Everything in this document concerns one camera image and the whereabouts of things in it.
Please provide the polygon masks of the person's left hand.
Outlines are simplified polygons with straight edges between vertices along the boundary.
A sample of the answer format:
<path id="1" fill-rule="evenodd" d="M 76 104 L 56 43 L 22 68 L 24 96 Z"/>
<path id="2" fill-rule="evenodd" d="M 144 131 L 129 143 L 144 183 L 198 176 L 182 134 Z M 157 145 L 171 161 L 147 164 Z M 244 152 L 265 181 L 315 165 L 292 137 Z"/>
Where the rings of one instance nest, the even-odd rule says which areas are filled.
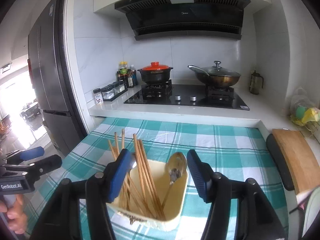
<path id="1" fill-rule="evenodd" d="M 24 213 L 23 204 L 24 198 L 22 194 L 17 194 L 16 200 L 11 208 L 8 208 L 3 201 L 1 201 L 1 212 L 6 213 L 9 218 L 9 229 L 14 233 L 21 235 L 27 229 L 27 215 Z"/>

